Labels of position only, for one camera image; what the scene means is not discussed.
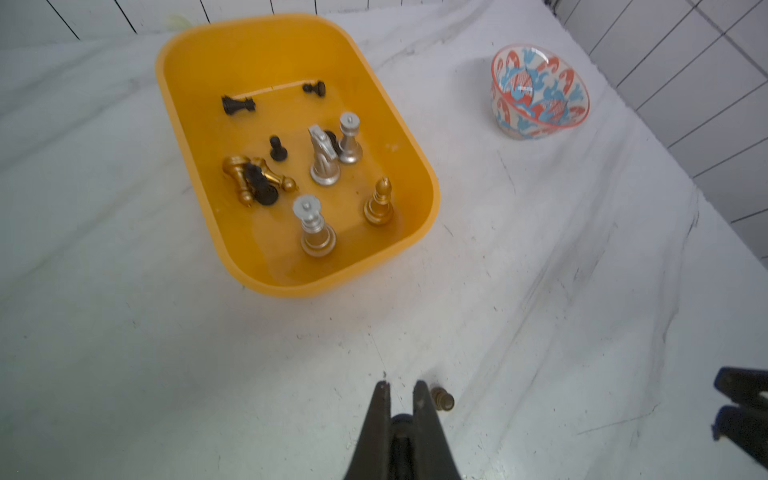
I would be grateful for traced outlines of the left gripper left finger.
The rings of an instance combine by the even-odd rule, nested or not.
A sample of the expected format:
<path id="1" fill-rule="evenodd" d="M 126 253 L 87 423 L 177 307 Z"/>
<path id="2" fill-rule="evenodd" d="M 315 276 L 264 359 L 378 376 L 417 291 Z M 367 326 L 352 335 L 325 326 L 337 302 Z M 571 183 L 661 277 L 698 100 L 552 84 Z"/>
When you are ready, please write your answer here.
<path id="1" fill-rule="evenodd" d="M 345 475 L 346 480 L 389 478 L 390 426 L 390 385 L 386 381 L 379 381 L 374 387 L 358 442 Z"/>

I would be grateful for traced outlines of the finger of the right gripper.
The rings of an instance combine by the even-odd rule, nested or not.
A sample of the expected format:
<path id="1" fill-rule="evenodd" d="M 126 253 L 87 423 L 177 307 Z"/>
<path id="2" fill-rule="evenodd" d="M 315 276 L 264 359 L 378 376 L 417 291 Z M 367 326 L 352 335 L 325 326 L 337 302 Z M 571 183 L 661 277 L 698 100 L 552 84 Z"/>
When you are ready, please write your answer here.
<path id="1" fill-rule="evenodd" d="M 722 367 L 714 388 L 739 406 L 767 410 L 766 370 Z"/>
<path id="2" fill-rule="evenodd" d="M 762 467 L 767 468 L 767 412 L 723 406 L 712 425 L 714 441 L 727 438 Z"/>

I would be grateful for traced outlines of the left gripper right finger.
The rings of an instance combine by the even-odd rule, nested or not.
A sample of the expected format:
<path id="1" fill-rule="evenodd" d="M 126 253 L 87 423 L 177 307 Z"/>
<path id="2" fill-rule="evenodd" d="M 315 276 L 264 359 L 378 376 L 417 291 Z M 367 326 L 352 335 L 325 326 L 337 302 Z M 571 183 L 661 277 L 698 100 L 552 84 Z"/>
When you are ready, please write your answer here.
<path id="1" fill-rule="evenodd" d="M 416 479 L 461 478 L 434 406 L 428 384 L 413 390 L 413 462 Z"/>

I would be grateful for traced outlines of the brown pawn chess piece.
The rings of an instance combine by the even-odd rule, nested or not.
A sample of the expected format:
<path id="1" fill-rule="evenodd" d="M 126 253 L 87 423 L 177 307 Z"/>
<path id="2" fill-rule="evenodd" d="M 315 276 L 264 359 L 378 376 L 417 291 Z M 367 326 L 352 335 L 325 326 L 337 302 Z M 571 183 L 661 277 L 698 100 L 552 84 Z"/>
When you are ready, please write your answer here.
<path id="1" fill-rule="evenodd" d="M 445 388 L 435 386 L 430 390 L 432 401 L 437 411 L 448 412 L 455 407 L 455 399 Z"/>

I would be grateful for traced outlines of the silver gold queen chess piece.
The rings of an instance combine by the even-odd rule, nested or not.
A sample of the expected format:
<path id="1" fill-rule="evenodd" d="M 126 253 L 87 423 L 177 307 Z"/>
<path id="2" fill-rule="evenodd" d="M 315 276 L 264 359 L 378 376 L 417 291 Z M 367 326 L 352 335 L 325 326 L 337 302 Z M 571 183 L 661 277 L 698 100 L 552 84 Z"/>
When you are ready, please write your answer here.
<path id="1" fill-rule="evenodd" d="M 330 254 L 336 246 L 336 232 L 326 223 L 320 200 L 314 195 L 299 196 L 293 203 L 294 215 L 300 220 L 300 244 L 309 256 L 320 258 Z"/>

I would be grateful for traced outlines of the gold bishop chess piece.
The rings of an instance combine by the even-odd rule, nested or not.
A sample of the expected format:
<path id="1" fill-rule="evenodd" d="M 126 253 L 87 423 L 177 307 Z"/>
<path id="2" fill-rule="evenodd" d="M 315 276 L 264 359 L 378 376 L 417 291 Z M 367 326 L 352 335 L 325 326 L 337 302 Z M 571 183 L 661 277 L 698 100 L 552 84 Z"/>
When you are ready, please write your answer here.
<path id="1" fill-rule="evenodd" d="M 391 181 L 388 177 L 382 177 L 377 181 L 372 196 L 364 204 L 363 213 L 366 220 L 375 226 L 390 222 L 394 214 L 391 200 Z"/>

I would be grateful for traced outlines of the gold pawn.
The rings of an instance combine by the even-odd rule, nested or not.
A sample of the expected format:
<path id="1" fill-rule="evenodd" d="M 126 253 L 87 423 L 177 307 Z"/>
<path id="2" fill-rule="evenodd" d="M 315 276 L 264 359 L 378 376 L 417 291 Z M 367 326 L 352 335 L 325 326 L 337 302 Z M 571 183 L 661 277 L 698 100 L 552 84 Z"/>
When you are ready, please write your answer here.
<path id="1" fill-rule="evenodd" d="M 245 156 L 232 156 L 223 160 L 222 171 L 229 176 L 235 185 L 235 193 L 239 202 L 250 208 L 254 202 L 249 183 L 245 176 L 246 166 L 250 160 Z"/>
<path id="2" fill-rule="evenodd" d="M 298 191 L 298 186 L 293 178 L 278 174 L 273 171 L 268 166 L 264 158 L 251 158 L 250 163 L 259 167 L 263 176 L 276 188 L 279 188 L 286 193 L 293 193 Z"/>

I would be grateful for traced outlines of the silver knight chess piece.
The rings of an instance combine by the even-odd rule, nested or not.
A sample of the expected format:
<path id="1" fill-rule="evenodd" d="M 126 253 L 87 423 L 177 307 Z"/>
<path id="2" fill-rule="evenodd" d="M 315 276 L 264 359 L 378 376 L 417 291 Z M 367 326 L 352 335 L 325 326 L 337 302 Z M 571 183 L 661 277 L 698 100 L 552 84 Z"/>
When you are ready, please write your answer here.
<path id="1" fill-rule="evenodd" d="M 338 155 L 331 137 L 319 125 L 312 125 L 308 132 L 314 152 L 314 162 L 310 168 L 311 178 L 321 186 L 331 186 L 341 175 Z"/>

